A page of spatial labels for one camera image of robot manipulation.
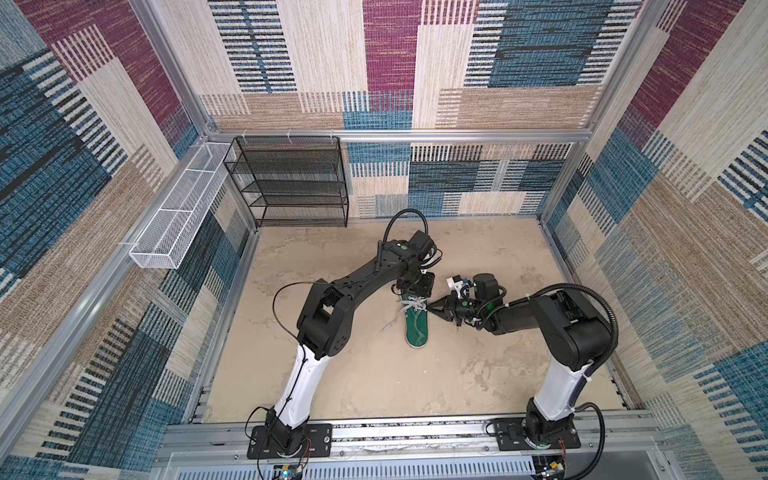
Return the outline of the green canvas sneaker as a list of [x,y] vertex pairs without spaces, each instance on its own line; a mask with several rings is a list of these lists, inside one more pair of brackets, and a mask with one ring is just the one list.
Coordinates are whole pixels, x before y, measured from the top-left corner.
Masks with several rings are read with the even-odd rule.
[[[400,298],[408,299],[409,295],[401,295]],[[409,312],[405,320],[405,338],[406,342],[415,349],[423,348],[428,341],[428,319],[427,312],[421,312],[416,316]]]

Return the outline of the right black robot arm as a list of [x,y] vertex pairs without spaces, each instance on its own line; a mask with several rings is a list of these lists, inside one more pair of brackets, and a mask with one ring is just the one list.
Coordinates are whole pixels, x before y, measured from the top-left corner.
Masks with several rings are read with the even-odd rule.
[[496,436],[521,435],[532,449],[546,449],[572,429],[576,401],[592,374],[605,363],[618,342],[615,316],[601,314],[590,302],[602,298],[577,284],[555,284],[531,296],[506,302],[506,289],[475,289],[466,298],[453,292],[427,304],[427,311],[457,326],[501,336],[540,331],[550,365],[540,390],[528,401],[518,427],[495,427]]

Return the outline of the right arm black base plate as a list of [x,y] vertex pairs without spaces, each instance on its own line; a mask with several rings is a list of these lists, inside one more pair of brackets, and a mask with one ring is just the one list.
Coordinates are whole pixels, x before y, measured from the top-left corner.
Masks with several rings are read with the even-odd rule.
[[578,449],[582,446],[573,416],[560,420],[538,420],[536,417],[493,419],[488,433],[497,441],[500,451]]

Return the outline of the aluminium mounting rail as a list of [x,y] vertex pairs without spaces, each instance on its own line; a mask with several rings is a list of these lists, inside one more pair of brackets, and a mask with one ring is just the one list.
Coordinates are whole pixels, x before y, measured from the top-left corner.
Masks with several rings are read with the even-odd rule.
[[566,441],[544,450],[500,437],[497,414],[330,420],[313,455],[257,459],[238,423],[170,427],[153,479],[565,479],[593,459],[592,479],[681,479],[644,410],[576,414]]

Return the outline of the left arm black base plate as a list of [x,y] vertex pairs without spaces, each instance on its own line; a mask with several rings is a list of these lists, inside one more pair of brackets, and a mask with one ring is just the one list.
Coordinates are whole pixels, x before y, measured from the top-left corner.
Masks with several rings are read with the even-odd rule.
[[326,458],[331,453],[333,425],[303,424],[289,429],[281,423],[275,427],[255,426],[247,449],[249,460],[299,459],[308,456]]

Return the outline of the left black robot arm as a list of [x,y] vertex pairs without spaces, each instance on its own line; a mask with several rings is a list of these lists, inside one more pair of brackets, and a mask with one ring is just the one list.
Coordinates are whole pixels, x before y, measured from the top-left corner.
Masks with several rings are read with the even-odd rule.
[[326,364],[348,343],[357,307],[392,283],[406,297],[403,311],[424,311],[434,284],[428,268],[437,252],[431,237],[418,231],[408,241],[381,241],[376,256],[345,277],[312,283],[297,321],[290,379],[265,419],[267,438],[283,453],[302,444],[314,393]]

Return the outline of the white shoelace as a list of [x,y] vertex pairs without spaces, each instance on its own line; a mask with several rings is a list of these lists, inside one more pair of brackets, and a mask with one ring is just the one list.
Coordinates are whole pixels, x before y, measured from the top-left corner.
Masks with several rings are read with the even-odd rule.
[[402,308],[395,315],[395,317],[387,323],[377,334],[377,336],[383,335],[390,328],[392,328],[398,321],[400,316],[407,317],[409,312],[413,312],[418,316],[421,312],[427,312],[427,299],[423,297],[409,297],[408,299],[402,299]]

